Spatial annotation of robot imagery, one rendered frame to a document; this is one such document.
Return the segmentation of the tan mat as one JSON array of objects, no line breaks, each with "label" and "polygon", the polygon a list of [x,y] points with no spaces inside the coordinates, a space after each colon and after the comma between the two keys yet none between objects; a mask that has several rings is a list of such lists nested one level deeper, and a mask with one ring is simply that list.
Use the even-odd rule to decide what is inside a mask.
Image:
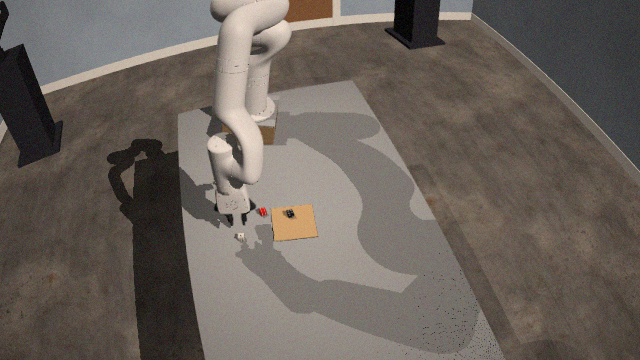
[{"label": "tan mat", "polygon": [[[286,211],[292,209],[294,217]],[[318,237],[312,204],[271,208],[274,241]]]}]

